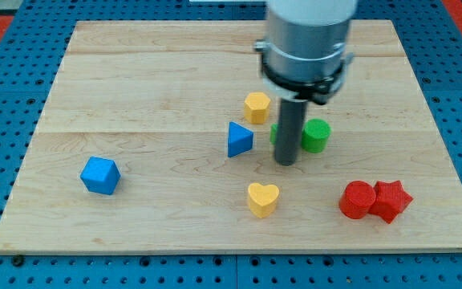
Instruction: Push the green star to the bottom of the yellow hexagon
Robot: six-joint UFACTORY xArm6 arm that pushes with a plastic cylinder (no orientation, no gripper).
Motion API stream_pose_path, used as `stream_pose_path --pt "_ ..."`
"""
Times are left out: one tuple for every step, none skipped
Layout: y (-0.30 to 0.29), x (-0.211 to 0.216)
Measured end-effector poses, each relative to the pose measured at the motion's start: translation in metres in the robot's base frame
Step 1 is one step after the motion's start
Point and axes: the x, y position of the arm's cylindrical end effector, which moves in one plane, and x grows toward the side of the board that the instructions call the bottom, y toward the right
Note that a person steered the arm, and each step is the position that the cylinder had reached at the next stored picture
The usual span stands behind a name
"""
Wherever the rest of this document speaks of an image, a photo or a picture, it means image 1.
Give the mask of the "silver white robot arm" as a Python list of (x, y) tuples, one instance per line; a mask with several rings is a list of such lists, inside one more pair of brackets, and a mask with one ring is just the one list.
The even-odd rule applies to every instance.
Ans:
[(353, 59), (346, 52), (357, 0), (269, 0), (265, 36), (256, 41), (265, 85), (280, 99), (274, 160), (298, 158), (308, 103), (325, 105)]

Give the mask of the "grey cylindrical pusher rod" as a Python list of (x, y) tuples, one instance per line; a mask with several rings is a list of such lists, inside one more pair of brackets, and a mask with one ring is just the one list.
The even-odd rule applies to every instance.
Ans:
[(280, 165), (293, 165), (298, 158), (307, 104), (305, 100), (282, 100), (280, 103), (274, 144), (274, 160)]

